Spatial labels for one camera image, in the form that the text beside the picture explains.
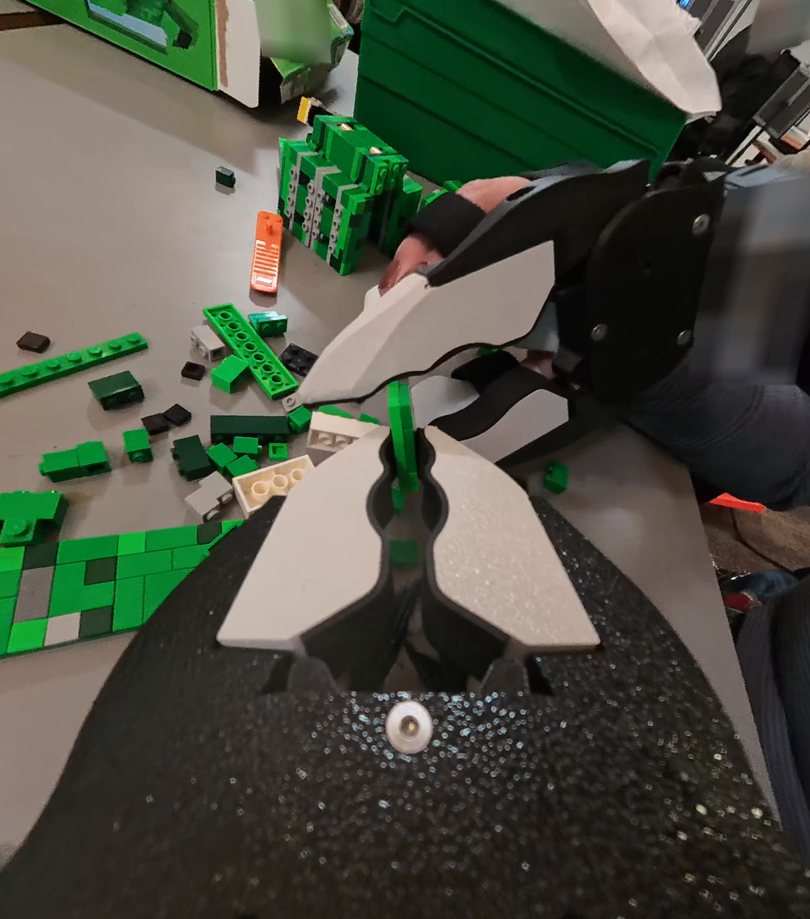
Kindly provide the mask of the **green double brick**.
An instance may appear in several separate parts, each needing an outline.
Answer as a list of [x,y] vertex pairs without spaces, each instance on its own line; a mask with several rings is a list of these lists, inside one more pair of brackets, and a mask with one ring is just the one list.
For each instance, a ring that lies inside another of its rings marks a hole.
[[52,482],[90,477],[108,473],[111,462],[100,440],[86,441],[75,448],[43,454],[38,464],[39,473]]

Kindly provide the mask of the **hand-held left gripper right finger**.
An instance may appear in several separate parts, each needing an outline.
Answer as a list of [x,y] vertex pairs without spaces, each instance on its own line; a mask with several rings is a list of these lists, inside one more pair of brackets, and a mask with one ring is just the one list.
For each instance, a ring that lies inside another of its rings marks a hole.
[[480,680],[502,658],[598,648],[524,488],[437,427],[418,444],[430,529],[422,628],[440,657]]

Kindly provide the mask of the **long thin green plate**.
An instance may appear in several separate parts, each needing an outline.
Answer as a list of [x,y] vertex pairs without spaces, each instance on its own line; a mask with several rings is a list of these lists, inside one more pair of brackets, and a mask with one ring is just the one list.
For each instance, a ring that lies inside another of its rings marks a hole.
[[130,357],[148,348],[139,333],[113,338],[0,373],[0,399],[25,392],[48,382],[91,370],[112,360]]

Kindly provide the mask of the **green perforated plate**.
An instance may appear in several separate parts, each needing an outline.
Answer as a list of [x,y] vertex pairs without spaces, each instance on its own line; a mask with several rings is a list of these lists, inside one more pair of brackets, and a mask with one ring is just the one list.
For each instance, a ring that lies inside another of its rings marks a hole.
[[272,400],[296,392],[296,378],[235,306],[227,303],[209,307],[203,315],[234,355],[245,361],[255,381]]

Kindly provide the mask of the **person's right hand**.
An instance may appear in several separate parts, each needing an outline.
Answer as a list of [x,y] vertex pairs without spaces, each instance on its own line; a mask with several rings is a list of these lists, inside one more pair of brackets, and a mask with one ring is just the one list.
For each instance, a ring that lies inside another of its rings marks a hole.
[[378,285],[380,295],[419,268],[450,255],[488,213],[529,181],[526,177],[478,179],[443,192],[411,220],[406,238]]

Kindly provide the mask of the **green brick model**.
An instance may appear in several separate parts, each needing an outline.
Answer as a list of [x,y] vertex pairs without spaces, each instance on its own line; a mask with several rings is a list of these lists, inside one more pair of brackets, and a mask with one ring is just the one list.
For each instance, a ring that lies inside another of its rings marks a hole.
[[284,227],[341,275],[367,241],[392,257],[410,220],[442,194],[423,190],[407,158],[351,117],[316,115],[305,140],[280,139],[280,158]]

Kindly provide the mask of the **crumpled white paper bag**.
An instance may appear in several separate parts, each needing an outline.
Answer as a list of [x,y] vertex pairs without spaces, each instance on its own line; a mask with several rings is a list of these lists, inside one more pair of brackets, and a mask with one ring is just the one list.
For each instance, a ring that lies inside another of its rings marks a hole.
[[693,120],[721,108],[718,80],[694,35],[698,21],[669,1],[575,2],[568,40],[655,91]]

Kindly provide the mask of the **green slope brick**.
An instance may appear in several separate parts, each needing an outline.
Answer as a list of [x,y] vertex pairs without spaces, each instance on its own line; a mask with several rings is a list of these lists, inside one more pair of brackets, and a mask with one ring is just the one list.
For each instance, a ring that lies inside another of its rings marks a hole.
[[211,370],[211,385],[221,392],[234,393],[246,383],[249,377],[248,362],[231,354]]

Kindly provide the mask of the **long dark green brick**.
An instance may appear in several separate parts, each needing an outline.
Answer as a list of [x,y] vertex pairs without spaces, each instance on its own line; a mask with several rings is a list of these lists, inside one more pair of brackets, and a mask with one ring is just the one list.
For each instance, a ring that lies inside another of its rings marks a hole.
[[233,444],[237,437],[255,437],[261,443],[286,442],[292,435],[286,415],[211,415],[213,444]]

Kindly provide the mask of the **green plate assembly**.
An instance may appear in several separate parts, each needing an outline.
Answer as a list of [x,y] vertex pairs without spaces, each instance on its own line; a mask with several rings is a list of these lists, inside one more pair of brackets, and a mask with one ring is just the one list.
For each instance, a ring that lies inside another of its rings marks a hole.
[[392,487],[394,511],[404,511],[407,496],[421,488],[415,429],[411,404],[411,392],[406,381],[392,381],[388,384],[389,426],[397,463],[397,481]]

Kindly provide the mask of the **white studded brick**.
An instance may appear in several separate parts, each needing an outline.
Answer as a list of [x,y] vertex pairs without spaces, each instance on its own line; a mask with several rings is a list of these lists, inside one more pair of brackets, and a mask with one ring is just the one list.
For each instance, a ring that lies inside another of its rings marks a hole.
[[235,476],[232,487],[243,518],[264,506],[274,496],[285,496],[314,469],[307,456],[284,460]]
[[309,421],[307,453],[317,464],[374,429],[384,428],[379,423],[315,411]]

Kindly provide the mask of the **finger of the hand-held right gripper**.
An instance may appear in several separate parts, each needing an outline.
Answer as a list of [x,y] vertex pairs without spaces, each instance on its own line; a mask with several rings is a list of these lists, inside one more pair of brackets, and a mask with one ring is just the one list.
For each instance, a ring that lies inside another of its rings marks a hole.
[[497,463],[568,421],[567,400],[553,382],[509,352],[469,360],[449,377],[411,389],[416,428],[433,426]]
[[301,383],[299,401],[361,400],[470,346],[501,347],[525,337],[554,284],[554,259],[548,242],[439,286],[414,273],[383,296],[370,289],[361,314]]

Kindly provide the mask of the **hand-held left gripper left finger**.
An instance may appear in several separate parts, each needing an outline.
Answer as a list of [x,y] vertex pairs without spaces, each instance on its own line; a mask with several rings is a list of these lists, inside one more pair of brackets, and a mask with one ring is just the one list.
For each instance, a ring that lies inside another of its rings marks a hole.
[[402,633],[385,528],[386,427],[323,461],[284,498],[217,632],[226,647],[305,653],[347,685],[382,685]]

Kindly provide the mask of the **green toy set box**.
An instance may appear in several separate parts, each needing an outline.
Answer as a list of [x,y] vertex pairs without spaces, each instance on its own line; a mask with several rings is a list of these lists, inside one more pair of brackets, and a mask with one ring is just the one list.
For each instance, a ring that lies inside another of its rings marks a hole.
[[319,90],[354,29],[333,2],[33,1],[247,109]]

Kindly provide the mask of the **grey red shoe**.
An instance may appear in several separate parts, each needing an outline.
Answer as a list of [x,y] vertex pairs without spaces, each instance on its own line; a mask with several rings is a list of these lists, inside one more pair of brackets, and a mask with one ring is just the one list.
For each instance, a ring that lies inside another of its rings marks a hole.
[[743,614],[757,605],[764,605],[798,584],[792,573],[781,570],[767,570],[719,579],[719,588],[724,608],[733,614]]

